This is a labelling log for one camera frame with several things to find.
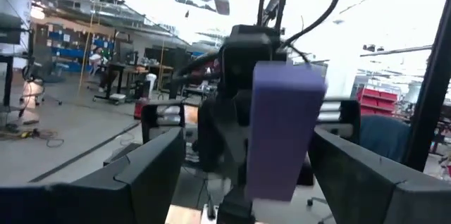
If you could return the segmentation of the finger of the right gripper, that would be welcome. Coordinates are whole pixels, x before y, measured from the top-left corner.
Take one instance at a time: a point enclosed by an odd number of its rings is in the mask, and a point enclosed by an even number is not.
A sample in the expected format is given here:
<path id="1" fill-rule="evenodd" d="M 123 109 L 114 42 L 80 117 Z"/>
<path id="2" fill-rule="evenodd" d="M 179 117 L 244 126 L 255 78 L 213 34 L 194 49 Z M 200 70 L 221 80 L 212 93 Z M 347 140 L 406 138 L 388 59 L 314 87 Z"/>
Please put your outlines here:
<path id="1" fill-rule="evenodd" d="M 314 186 L 314 171 L 309 161 L 304 161 L 302 164 L 297 184 L 301 186 Z"/>
<path id="2" fill-rule="evenodd" d="M 233 185 L 246 184 L 247 148 L 252 94 L 204 100 L 198 109 L 197 153 L 206 173 L 220 173 Z"/>

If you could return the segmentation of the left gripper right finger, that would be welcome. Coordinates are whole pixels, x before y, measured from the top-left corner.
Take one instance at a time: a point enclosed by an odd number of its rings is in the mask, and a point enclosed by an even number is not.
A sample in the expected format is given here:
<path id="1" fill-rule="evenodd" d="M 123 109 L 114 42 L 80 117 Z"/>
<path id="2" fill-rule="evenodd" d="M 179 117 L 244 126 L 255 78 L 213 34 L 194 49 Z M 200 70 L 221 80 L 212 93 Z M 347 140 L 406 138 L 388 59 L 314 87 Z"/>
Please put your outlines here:
<path id="1" fill-rule="evenodd" d="M 311 166 L 336 223 L 450 224 L 450 183 L 317 128 Z"/>

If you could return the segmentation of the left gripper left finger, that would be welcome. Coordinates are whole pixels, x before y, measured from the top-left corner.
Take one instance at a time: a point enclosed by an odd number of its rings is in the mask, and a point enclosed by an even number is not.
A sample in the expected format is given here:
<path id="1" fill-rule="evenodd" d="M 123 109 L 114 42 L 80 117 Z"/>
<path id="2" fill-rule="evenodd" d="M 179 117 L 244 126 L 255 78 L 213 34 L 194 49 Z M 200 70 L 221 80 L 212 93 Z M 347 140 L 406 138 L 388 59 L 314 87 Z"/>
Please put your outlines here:
<path id="1" fill-rule="evenodd" d="M 173 128 L 71 183 L 1 188 L 4 224 L 164 223 L 185 158 Z"/>

